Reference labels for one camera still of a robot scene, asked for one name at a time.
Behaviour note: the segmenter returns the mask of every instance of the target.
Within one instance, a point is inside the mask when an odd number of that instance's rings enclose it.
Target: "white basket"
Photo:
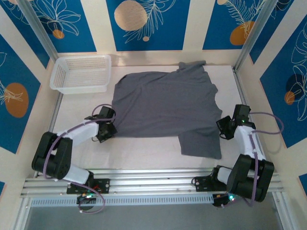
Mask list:
[[[110,55],[66,56],[57,59],[50,87],[62,94],[106,92],[110,77]]]

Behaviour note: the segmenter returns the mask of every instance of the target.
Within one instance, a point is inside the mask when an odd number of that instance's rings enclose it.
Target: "t-shirt sleeve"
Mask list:
[[[205,128],[191,130],[179,134],[178,138],[182,155],[222,158],[218,129],[209,133]]]

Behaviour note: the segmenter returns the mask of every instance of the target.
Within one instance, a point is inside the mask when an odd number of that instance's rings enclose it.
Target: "gray fabric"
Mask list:
[[[221,158],[216,121],[217,88],[205,61],[180,63],[174,72],[142,72],[123,77],[114,90],[117,137],[178,136],[181,153]]]

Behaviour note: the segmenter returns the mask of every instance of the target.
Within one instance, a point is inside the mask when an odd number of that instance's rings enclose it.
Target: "gray t-shirt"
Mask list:
[[[205,61],[179,64],[174,72],[124,76],[114,90],[116,137],[178,136],[183,155],[221,158],[216,121],[217,88],[204,71]]]

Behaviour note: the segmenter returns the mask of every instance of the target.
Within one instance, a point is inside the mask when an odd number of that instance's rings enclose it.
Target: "cream wall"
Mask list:
[[[260,83],[260,77],[306,14],[307,1],[295,0],[255,65],[252,64],[251,59],[248,57],[242,69],[239,71],[239,78],[247,96],[248,104],[253,111],[272,113]],[[253,119],[257,128],[260,130],[274,131],[278,128],[276,122],[271,118],[255,115]],[[298,180],[298,176],[307,173],[307,139],[287,149],[281,135],[260,135],[260,138],[264,146],[264,151],[271,158],[276,170],[281,176],[301,228],[306,229],[307,197]]]
[[[0,7],[0,34],[41,83],[17,154],[0,148],[0,181],[6,183],[0,201],[0,229],[8,230],[18,211],[24,180],[33,174],[31,162],[43,132],[48,130],[57,93],[49,88],[47,71]]]
[[[215,1],[190,0],[182,51],[127,52],[116,51],[106,1],[81,0],[81,3],[97,53],[110,54],[113,66],[173,65],[180,61],[197,60],[206,60],[208,64],[213,65],[234,65],[240,54],[240,49],[202,51]]]

